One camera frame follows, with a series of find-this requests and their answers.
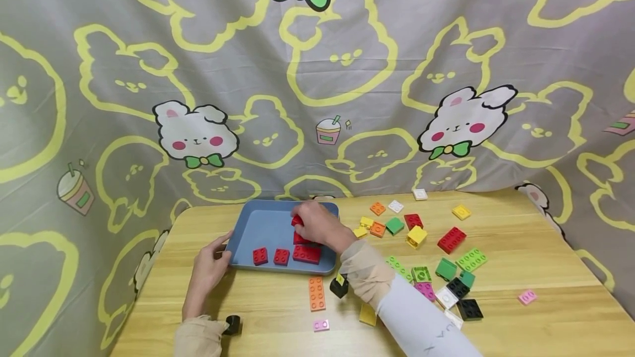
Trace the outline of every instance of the building block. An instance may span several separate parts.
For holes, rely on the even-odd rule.
[[[254,250],[254,265],[260,266],[262,264],[266,264],[269,261],[269,257],[267,255],[267,248],[258,248]]]
[[[475,271],[480,266],[487,262],[487,257],[484,256],[477,248],[472,248],[467,254],[462,256],[456,264],[465,271]]]
[[[483,312],[481,312],[481,308],[478,307],[476,299],[459,300],[456,307],[459,308],[459,313],[465,321],[474,321],[483,318]]]
[[[421,222],[421,218],[417,214],[406,214],[403,216],[406,220],[406,226],[408,226],[408,230],[412,230],[415,226],[419,226],[423,228],[423,222]]]
[[[289,264],[289,255],[291,255],[291,252],[289,252],[289,250],[284,250],[281,248],[276,249],[276,253],[274,254],[274,264],[287,266]]]
[[[428,300],[430,300],[430,302],[434,302],[434,300],[436,299],[432,283],[415,283],[415,289],[421,292],[421,294]]]
[[[450,283],[447,285],[448,290],[451,291],[452,294],[456,295],[456,298],[463,299],[463,297],[469,294],[470,287],[463,284],[458,278],[453,278]]]
[[[386,231],[386,227],[379,222],[373,223],[373,226],[370,227],[370,234],[373,236],[377,236],[380,239],[384,237],[385,231]]]
[[[398,214],[399,212],[401,212],[401,210],[403,210],[403,204],[401,204],[397,200],[392,200],[392,202],[390,202],[390,204],[388,205],[388,208],[394,211],[395,214]]]
[[[437,245],[440,249],[444,250],[445,253],[452,253],[463,240],[465,240],[465,233],[463,233],[461,229],[454,227],[439,240]]]
[[[441,258],[439,266],[437,266],[434,273],[448,282],[456,273],[456,265],[448,261],[446,258]]]
[[[456,295],[452,294],[446,286],[436,291],[436,297],[438,302],[440,303],[440,305],[443,306],[444,309],[450,309],[457,302],[459,302],[459,299],[456,298]]]
[[[426,193],[425,189],[413,189],[412,194],[415,197],[415,200],[417,201],[428,199],[428,194]]]
[[[525,306],[534,302],[534,300],[536,299],[538,299],[538,296],[534,294],[534,291],[532,290],[527,290],[518,296],[518,300],[520,300],[520,303],[524,304]]]
[[[423,243],[423,240],[426,239],[427,235],[428,235],[428,232],[423,230],[423,228],[419,228],[418,226],[415,226],[408,232],[408,236],[406,237],[406,243],[408,243],[410,247],[416,250],[417,248],[419,248],[419,245]]]
[[[413,280],[417,283],[430,283],[433,281],[427,266],[418,266],[417,268],[412,268],[410,271]]]
[[[465,220],[469,218],[470,215],[472,215],[472,213],[462,204],[459,204],[456,207],[452,208],[452,214],[456,215],[456,217],[460,220]]]
[[[404,226],[403,222],[401,222],[398,218],[392,218],[386,223],[386,229],[388,229],[390,234],[393,236],[400,232]]]
[[[313,332],[328,331],[331,329],[328,320],[313,321]]]
[[[370,206],[370,210],[375,213],[375,215],[380,216],[386,211],[386,207],[383,206],[380,202],[374,203]]]
[[[371,327],[375,327],[377,325],[377,315],[373,310],[373,307],[368,303],[363,303],[361,305],[361,310],[359,311],[359,320],[364,324],[368,324]]]
[[[309,278],[309,306],[311,311],[324,310],[326,308],[322,277]]]
[[[319,247],[307,247],[306,245],[296,245],[293,249],[293,260],[319,264],[319,258],[322,255],[322,249]]]

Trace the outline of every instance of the yellow lego brick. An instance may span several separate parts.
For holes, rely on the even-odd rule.
[[[428,232],[420,228],[419,226],[415,226],[411,231],[408,232],[408,236],[406,237],[406,243],[410,245],[410,247],[415,250],[419,247],[419,244],[426,239]]]
[[[377,315],[368,303],[362,304],[359,312],[359,320],[371,327],[375,327],[375,325],[377,325]]]
[[[465,220],[469,218],[470,215],[472,215],[472,213],[462,204],[459,204],[456,207],[452,208],[452,214],[456,215],[456,217],[460,220]]]

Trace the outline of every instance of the light green lego brick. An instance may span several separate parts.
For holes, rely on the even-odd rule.
[[[487,257],[483,255],[477,248],[471,249],[467,254],[462,256],[456,264],[467,272],[472,272],[485,264]]]

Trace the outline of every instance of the orange lego brick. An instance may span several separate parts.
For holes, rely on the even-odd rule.
[[[386,207],[381,205],[380,202],[376,202],[372,206],[370,206],[370,210],[375,213],[375,215],[380,216],[386,211]]]
[[[322,277],[309,278],[309,303],[311,311],[324,310],[326,308]]]

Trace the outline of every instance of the wooden table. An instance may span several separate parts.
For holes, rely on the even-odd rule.
[[[488,256],[475,271],[469,294],[485,318],[463,326],[484,356],[635,356],[635,323],[521,193],[439,192],[425,202],[415,202],[410,194],[332,201],[342,222],[354,228],[362,215],[373,216],[373,202],[388,206],[393,199],[405,205],[401,214],[418,213],[429,235],[418,250],[405,243],[403,231],[383,239],[368,235],[384,256],[434,271],[446,256],[436,242],[452,226],[467,233],[451,254],[453,261],[474,247]],[[451,213],[459,203],[472,211],[464,221]],[[241,208],[194,207],[179,216],[113,356],[171,356],[193,257],[234,226]],[[391,217],[388,211],[380,220]],[[434,278],[435,290],[443,285]],[[526,289],[538,295],[529,306],[517,299]],[[225,337],[224,356],[403,356],[383,324],[373,328],[358,321],[360,300],[352,291],[342,300],[327,291],[326,310],[310,312],[308,277],[231,271],[210,305],[221,319],[236,314],[243,320],[242,335]],[[331,330],[314,333],[313,320],[323,318],[330,320]]]

